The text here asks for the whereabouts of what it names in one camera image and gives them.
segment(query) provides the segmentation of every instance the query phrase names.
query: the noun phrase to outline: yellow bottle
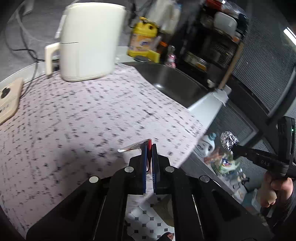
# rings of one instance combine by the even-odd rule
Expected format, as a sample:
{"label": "yellow bottle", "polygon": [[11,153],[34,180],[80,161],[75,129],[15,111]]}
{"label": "yellow bottle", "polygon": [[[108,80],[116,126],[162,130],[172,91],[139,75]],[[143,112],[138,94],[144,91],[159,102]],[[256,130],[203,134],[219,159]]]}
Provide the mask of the yellow bottle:
{"label": "yellow bottle", "polygon": [[150,50],[150,44],[157,34],[157,27],[146,18],[140,17],[131,36],[131,43],[128,48],[128,55],[136,57],[137,55],[147,56]]}

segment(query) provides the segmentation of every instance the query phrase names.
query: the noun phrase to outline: tile floor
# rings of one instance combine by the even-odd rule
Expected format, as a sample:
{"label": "tile floor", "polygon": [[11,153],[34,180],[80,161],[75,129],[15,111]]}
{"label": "tile floor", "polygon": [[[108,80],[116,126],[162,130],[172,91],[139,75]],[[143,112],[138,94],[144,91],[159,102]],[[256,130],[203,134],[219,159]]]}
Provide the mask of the tile floor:
{"label": "tile floor", "polygon": [[135,241],[157,240],[166,232],[175,233],[174,227],[168,226],[153,209],[165,196],[153,194],[139,207],[126,214],[127,234]]}

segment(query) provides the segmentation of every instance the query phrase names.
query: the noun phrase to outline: metal screw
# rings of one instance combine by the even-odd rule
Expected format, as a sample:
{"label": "metal screw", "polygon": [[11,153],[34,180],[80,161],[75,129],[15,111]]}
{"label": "metal screw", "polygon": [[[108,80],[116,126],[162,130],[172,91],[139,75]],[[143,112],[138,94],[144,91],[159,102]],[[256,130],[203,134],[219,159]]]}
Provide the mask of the metal screw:
{"label": "metal screw", "polygon": [[172,166],[168,166],[165,168],[165,171],[167,172],[173,172],[175,169]]}
{"label": "metal screw", "polygon": [[133,172],[133,167],[126,167],[125,172]]}
{"label": "metal screw", "polygon": [[200,180],[204,183],[207,183],[207,182],[209,182],[210,178],[206,175],[203,175],[200,177]]}
{"label": "metal screw", "polygon": [[98,180],[99,180],[99,178],[96,177],[96,176],[92,176],[92,177],[89,178],[90,183],[96,183]]}

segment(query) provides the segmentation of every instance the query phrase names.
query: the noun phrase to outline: white bottle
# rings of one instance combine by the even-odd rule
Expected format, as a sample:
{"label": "white bottle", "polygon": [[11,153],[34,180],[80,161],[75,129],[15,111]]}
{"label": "white bottle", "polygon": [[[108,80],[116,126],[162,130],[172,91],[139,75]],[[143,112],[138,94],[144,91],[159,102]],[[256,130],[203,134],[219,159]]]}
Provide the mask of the white bottle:
{"label": "white bottle", "polygon": [[215,138],[216,138],[215,133],[211,133],[208,135],[204,135],[202,139],[199,140],[195,152],[200,156],[200,157],[207,157],[209,156],[213,150],[215,149]]}

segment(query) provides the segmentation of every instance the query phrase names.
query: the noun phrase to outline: wooden handle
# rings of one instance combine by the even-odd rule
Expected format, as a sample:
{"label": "wooden handle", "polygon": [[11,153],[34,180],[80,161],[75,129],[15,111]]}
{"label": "wooden handle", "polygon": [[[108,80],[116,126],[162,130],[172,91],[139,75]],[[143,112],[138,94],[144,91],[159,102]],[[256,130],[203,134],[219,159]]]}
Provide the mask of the wooden handle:
{"label": "wooden handle", "polygon": [[237,49],[237,52],[235,53],[235,55],[234,55],[234,57],[233,57],[233,59],[231,61],[231,64],[230,64],[230,66],[229,66],[226,74],[224,75],[222,81],[220,82],[220,84],[218,86],[218,88],[220,90],[222,90],[224,88],[224,86],[226,85],[226,83],[227,83],[227,81],[228,81],[228,79],[229,79],[229,77],[230,77],[230,75],[231,75],[231,73],[233,71],[233,68],[234,68],[235,64],[237,63],[237,60],[238,60],[238,58],[239,58],[239,56],[241,54],[241,51],[242,51],[243,46],[244,46],[244,44],[243,44],[243,42],[241,42],[239,44],[239,47]]}

